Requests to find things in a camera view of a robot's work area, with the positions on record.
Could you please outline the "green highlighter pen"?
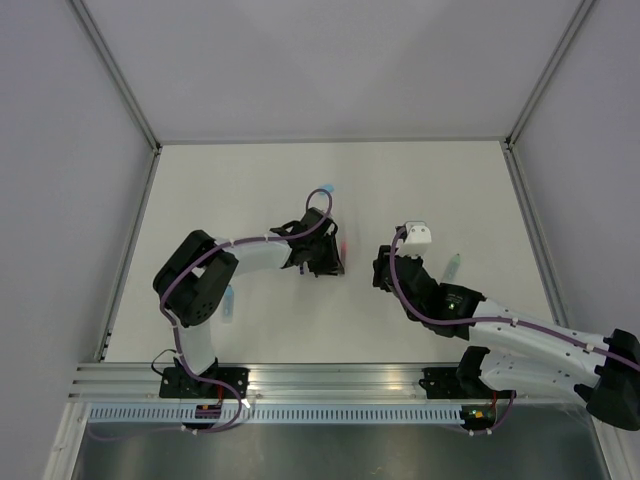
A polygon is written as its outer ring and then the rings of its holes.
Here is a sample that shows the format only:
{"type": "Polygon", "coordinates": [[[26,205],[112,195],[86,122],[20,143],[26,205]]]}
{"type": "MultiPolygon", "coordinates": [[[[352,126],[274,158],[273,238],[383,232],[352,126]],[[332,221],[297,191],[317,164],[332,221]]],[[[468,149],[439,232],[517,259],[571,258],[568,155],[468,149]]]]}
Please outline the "green highlighter pen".
{"type": "Polygon", "coordinates": [[[455,280],[456,274],[460,268],[461,265],[461,255],[459,253],[454,254],[449,262],[447,263],[447,266],[445,268],[443,277],[442,277],[442,281],[445,283],[452,283],[455,280]]]}

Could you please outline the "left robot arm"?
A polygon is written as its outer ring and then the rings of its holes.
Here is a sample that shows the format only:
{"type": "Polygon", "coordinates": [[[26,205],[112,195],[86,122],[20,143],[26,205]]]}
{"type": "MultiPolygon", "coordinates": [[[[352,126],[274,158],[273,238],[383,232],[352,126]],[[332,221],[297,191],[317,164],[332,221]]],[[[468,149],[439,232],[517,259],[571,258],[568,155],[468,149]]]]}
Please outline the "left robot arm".
{"type": "Polygon", "coordinates": [[[293,267],[306,267],[316,277],[340,276],[345,269],[337,233],[331,216],[315,207],[262,236],[232,240],[190,232],[152,282],[175,341],[174,365],[163,372],[163,384],[197,398],[211,395],[222,380],[209,320],[232,279],[293,267]]]}

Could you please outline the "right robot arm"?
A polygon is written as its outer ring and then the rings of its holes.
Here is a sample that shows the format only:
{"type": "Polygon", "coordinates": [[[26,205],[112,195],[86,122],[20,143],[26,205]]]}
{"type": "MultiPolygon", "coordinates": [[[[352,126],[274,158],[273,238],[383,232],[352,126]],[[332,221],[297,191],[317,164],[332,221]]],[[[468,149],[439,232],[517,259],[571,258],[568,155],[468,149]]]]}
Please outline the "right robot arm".
{"type": "Polygon", "coordinates": [[[374,287],[393,294],[409,320],[467,342],[455,382],[474,399],[492,393],[557,398],[619,429],[639,428],[639,340],[607,336],[517,315],[469,288],[439,283],[419,257],[382,245],[374,287]]]}

